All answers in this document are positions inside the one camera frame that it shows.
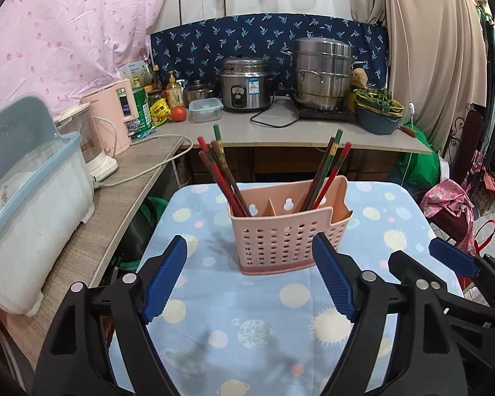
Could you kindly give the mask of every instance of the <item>wooden countertop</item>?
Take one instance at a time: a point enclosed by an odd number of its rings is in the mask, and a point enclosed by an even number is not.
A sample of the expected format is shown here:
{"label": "wooden countertop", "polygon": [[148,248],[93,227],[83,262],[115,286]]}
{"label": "wooden countertop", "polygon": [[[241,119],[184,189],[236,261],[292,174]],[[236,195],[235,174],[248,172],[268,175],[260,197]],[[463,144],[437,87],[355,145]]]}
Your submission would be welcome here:
{"label": "wooden countertop", "polygon": [[[116,156],[119,168],[106,179],[117,182],[170,158],[181,145],[176,138],[158,138],[131,146]],[[99,284],[124,231],[164,166],[122,185],[96,190],[95,212],[80,224],[57,258],[42,288],[44,298],[33,317],[0,313],[11,337],[35,368],[50,324],[70,285]]]}
{"label": "wooden countertop", "polygon": [[326,147],[329,138],[341,128],[343,130],[341,144],[349,141],[352,143],[352,149],[431,154],[431,151],[419,140],[399,129],[389,136],[379,136],[351,123],[304,120],[299,120],[286,128],[270,128],[249,121],[254,114],[222,111],[222,117],[214,122],[190,123],[187,119],[183,122],[165,124],[157,131],[183,134],[193,141],[195,147],[198,147],[196,138],[203,136],[207,141],[213,139],[213,125],[218,123],[225,147]]}

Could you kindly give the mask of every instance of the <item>pink dot on tablecloth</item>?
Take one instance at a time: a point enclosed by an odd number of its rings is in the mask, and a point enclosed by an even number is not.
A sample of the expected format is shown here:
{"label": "pink dot on tablecloth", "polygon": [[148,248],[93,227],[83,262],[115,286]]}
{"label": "pink dot on tablecloth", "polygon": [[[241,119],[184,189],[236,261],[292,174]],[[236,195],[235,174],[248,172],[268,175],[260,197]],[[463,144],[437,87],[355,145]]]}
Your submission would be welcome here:
{"label": "pink dot on tablecloth", "polygon": [[305,373],[305,367],[302,366],[302,365],[293,365],[291,367],[291,373],[295,376],[295,377],[298,377],[298,376],[301,376],[302,374]]}

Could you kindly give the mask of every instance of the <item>keyhole-shaped cutout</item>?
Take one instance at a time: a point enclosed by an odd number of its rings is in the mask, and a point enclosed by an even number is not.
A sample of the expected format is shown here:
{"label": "keyhole-shaped cutout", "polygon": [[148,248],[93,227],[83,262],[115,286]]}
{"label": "keyhole-shaped cutout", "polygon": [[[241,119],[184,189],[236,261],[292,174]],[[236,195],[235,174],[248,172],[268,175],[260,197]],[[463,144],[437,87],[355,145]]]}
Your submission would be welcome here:
{"label": "keyhole-shaped cutout", "polygon": [[283,207],[286,211],[289,211],[291,209],[293,209],[293,201],[291,200],[291,198],[288,198],[286,200],[286,202],[284,203],[284,207]]}

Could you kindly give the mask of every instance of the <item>blue tablecloth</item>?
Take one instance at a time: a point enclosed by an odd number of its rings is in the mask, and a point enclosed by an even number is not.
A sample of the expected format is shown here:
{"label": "blue tablecloth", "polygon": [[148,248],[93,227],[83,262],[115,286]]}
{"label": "blue tablecloth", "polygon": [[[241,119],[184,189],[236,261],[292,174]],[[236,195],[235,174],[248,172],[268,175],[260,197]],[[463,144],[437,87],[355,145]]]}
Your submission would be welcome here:
{"label": "blue tablecloth", "polygon": [[[260,186],[260,183],[244,185]],[[461,295],[454,273],[431,258],[434,233],[407,191],[381,182],[349,182],[354,211],[341,253],[361,269],[397,282],[387,260],[403,250]],[[180,393],[186,396],[316,396],[326,384],[350,333],[316,267],[272,276],[239,272],[226,201],[216,185],[174,194],[141,261],[162,254],[174,235],[188,259],[162,316],[148,331]],[[396,316],[387,317],[369,389],[381,384]],[[110,359],[117,382],[132,390],[114,337]]]}

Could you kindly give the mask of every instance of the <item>pink plastic basket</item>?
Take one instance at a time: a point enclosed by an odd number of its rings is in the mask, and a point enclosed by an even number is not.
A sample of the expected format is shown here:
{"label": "pink plastic basket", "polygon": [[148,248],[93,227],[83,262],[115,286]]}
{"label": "pink plastic basket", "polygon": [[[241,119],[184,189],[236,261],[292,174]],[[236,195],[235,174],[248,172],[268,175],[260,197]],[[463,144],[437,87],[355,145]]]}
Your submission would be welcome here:
{"label": "pink plastic basket", "polygon": [[311,267],[315,264],[312,239],[318,232],[324,232],[332,246],[338,247],[352,215],[345,204],[346,177],[334,179],[318,209],[295,213],[309,186],[310,181],[298,181],[243,190],[253,217],[235,217],[228,207],[243,274],[278,274]]}

